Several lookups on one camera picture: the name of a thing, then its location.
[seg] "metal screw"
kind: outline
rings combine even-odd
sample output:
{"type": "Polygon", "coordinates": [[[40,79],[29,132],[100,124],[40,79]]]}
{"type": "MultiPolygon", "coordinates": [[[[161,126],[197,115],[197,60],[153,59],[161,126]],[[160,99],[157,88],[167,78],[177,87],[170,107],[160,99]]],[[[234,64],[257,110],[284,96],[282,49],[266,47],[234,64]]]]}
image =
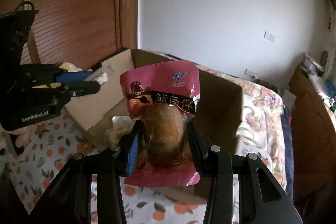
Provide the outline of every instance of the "metal screw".
{"type": "Polygon", "coordinates": [[[114,151],[114,152],[117,152],[117,151],[119,151],[120,146],[117,145],[117,144],[114,144],[114,145],[111,145],[110,149],[111,149],[112,151],[114,151]]]}
{"type": "Polygon", "coordinates": [[[80,159],[82,158],[82,156],[83,156],[82,153],[77,152],[77,153],[75,153],[75,154],[73,155],[73,158],[74,158],[75,160],[80,160],[80,159]]]}
{"type": "Polygon", "coordinates": [[[213,152],[219,152],[221,150],[221,148],[217,145],[213,145],[210,147],[211,151],[213,152]]]}
{"type": "Polygon", "coordinates": [[[249,153],[249,158],[250,158],[251,160],[256,160],[256,159],[258,158],[258,156],[257,156],[257,154],[255,154],[255,153],[249,153]]]}

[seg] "snack bag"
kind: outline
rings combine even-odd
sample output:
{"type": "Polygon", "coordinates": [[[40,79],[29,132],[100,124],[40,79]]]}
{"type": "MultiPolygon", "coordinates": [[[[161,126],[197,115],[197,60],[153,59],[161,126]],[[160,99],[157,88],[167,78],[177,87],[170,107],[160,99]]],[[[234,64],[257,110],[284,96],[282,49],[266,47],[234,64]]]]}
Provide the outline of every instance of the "snack bag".
{"type": "Polygon", "coordinates": [[[198,69],[189,61],[170,61],[120,75],[120,84],[132,119],[141,119],[143,151],[126,184],[175,187],[196,184],[186,140],[186,123],[195,115],[200,98],[198,69]]]}

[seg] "dark blue fabric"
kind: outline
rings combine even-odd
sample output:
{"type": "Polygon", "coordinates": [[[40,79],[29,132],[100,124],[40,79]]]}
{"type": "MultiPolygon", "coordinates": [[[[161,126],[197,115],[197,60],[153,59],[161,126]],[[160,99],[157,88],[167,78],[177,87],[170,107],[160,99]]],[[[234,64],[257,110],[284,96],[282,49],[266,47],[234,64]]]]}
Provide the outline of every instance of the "dark blue fabric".
{"type": "Polygon", "coordinates": [[[284,112],[280,117],[283,130],[283,138],[285,140],[285,169],[287,179],[286,192],[290,200],[293,202],[294,156],[293,156],[292,132],[289,123],[289,116],[290,116],[289,109],[288,107],[285,106],[284,112]]]}

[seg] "pirate hat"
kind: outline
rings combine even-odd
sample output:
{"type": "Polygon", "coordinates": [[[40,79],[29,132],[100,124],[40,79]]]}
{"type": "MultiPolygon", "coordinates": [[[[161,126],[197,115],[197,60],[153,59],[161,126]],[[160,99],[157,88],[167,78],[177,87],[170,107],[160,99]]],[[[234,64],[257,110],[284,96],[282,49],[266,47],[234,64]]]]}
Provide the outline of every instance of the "pirate hat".
{"type": "Polygon", "coordinates": [[[131,94],[126,92],[126,97],[128,100],[134,98],[140,99],[143,95],[151,95],[151,89],[150,88],[143,89],[139,82],[131,83],[131,89],[132,89],[131,94]]]}

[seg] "wooden door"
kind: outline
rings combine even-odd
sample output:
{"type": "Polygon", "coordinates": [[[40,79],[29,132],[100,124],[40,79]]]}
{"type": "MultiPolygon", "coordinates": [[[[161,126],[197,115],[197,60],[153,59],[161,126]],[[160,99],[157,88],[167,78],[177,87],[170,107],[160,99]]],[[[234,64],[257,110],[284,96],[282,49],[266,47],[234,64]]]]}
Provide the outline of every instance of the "wooden door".
{"type": "MultiPolygon", "coordinates": [[[[24,0],[0,0],[1,14],[24,0]]],[[[39,10],[22,63],[70,62],[89,69],[137,45],[137,0],[29,0],[39,10]]]]}

